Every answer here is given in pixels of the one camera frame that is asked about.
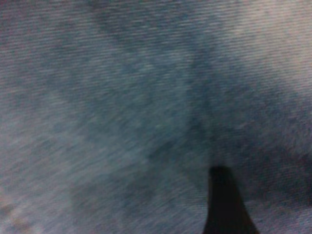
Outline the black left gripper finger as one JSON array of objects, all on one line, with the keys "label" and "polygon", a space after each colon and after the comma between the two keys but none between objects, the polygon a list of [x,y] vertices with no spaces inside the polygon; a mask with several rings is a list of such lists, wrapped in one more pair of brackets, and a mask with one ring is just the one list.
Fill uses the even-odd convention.
[{"label": "black left gripper finger", "polygon": [[209,170],[208,214],[204,234],[257,234],[229,167]]}]

